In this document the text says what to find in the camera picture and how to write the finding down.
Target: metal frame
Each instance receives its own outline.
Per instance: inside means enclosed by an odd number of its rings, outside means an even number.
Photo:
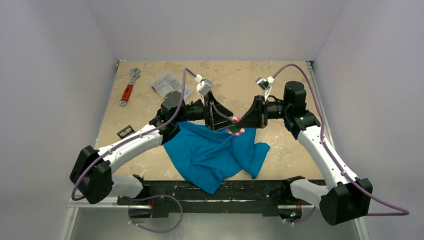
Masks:
[[[330,127],[328,124],[328,120],[327,120],[327,116],[326,113],[324,111],[324,106],[323,106],[323,102],[321,100],[321,96],[320,96],[320,92],[318,90],[318,86],[317,86],[317,81],[315,79],[315,75],[314,75],[314,71],[313,71],[313,65],[310,61],[305,61],[306,62],[306,66],[310,75],[310,82],[312,84],[313,89],[311,89],[311,91],[314,91],[314,93],[316,94],[317,97],[317,102],[319,105],[319,109],[321,110],[322,113],[322,117],[323,117],[323,122],[325,125],[325,135],[328,138],[328,140],[330,141],[331,145],[334,147],[334,141],[333,141],[333,137],[330,131]],[[96,138],[95,141],[95,146],[97,146],[98,143],[98,136]],[[65,219],[65,224],[64,224],[64,228],[61,234],[60,239],[61,240],[70,240],[71,236],[72,236],[72,232],[74,229],[74,225],[75,225],[75,221],[76,218],[78,216],[78,212],[80,208],[129,208],[131,207],[131,209],[149,209],[150,207],[147,205],[117,205],[117,197],[107,197],[104,200],[102,200],[101,202],[97,203],[97,204],[89,204],[85,199],[78,201],[78,202],[74,202],[74,201],[70,201],[69,205],[68,205],[68,211],[66,214],[66,219]],[[303,208],[312,208],[312,205],[304,205],[302,206]],[[295,205],[279,205],[278,209],[293,209],[296,208]],[[357,218],[354,220],[354,224],[356,225],[356,229],[358,232],[358,236],[360,240],[370,240],[370,235],[368,233],[367,230],[367,226],[365,224],[365,220],[363,217]]]

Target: blue cloth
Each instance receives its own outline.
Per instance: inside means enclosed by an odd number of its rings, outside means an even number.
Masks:
[[[270,149],[266,143],[255,144],[254,128],[233,136],[191,122],[178,125],[180,132],[165,143],[165,150],[182,177],[209,194],[242,169],[256,178]]]

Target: white wall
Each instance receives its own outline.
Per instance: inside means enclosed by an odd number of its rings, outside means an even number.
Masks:
[[[57,240],[115,60],[84,0],[0,0],[0,239]]]
[[[423,13],[422,0],[349,0],[314,63],[337,151],[375,195],[411,211],[367,217],[372,239],[424,236]]]
[[[117,59],[313,60],[347,0],[87,0]]]

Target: small black object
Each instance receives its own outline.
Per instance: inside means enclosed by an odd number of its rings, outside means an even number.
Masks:
[[[120,137],[120,139],[124,139],[124,138],[128,137],[129,135],[131,135],[135,132],[136,131],[134,131],[134,129],[131,127],[131,125],[128,125],[124,129],[117,132],[116,134],[118,135],[118,137]]]
[[[281,219],[285,219],[290,223],[297,222],[296,220],[302,218],[302,211],[292,208],[292,209],[279,209],[279,216]]]

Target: black metal base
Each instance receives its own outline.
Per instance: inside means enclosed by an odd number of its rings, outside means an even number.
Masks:
[[[213,214],[262,214],[264,217],[285,216],[287,209],[279,206],[296,206],[298,199],[289,195],[284,187],[286,180],[228,180],[222,183],[211,195],[186,181],[142,180],[144,189],[139,198],[158,194],[174,196],[182,205],[184,213]],[[317,185],[325,185],[324,180],[309,180]],[[148,202],[135,202],[119,197],[118,205],[147,205]],[[154,218],[166,218],[169,213],[179,213],[177,204],[169,198],[155,198],[152,214]]]

